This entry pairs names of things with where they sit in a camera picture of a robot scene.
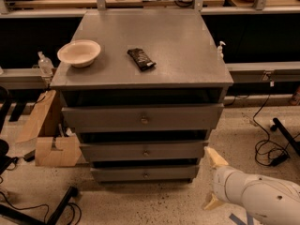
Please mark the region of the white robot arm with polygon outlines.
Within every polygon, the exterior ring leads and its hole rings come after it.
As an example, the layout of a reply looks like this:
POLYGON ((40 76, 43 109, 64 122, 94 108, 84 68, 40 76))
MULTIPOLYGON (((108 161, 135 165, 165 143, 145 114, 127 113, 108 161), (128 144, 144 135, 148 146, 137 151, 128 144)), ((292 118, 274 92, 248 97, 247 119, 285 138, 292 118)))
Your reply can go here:
POLYGON ((243 207, 263 225, 300 225, 299 185, 242 172, 230 166, 214 148, 205 147, 204 151, 213 169, 213 190, 204 210, 231 203, 243 207))

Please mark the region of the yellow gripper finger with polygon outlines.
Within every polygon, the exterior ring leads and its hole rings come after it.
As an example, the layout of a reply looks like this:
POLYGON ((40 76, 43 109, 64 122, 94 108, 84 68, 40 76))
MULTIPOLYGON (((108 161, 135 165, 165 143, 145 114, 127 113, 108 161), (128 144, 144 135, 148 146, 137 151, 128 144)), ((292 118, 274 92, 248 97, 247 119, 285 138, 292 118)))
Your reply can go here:
POLYGON ((210 211, 220 207, 223 204, 224 204, 223 201, 219 200, 213 192, 210 192, 207 194, 205 198, 205 201, 202 205, 202 209, 205 211, 210 211))
POLYGON ((229 165, 228 161, 224 157, 222 157, 214 148, 206 146, 205 153, 209 156, 210 164, 214 169, 229 165))

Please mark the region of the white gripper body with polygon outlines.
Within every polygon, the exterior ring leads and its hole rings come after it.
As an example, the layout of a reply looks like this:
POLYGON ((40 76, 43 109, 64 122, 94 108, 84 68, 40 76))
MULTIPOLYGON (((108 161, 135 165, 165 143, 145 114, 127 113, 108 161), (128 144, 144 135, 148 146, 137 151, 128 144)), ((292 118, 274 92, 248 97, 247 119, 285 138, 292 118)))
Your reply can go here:
POLYGON ((247 179, 247 173, 236 170, 233 167, 218 167, 214 171, 213 176, 214 194, 225 203, 241 204, 242 192, 247 179))

